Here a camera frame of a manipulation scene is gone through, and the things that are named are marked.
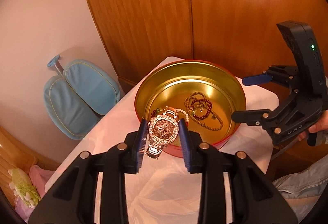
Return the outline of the person's right hand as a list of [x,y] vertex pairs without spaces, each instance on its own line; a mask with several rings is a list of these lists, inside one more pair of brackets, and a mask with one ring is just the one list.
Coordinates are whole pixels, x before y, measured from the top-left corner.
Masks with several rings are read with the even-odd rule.
[[300,133],[298,135],[298,140],[304,140],[308,136],[309,133],[316,133],[320,131],[327,131],[328,130],[328,111],[324,111],[319,118],[319,120],[309,127],[306,131]]

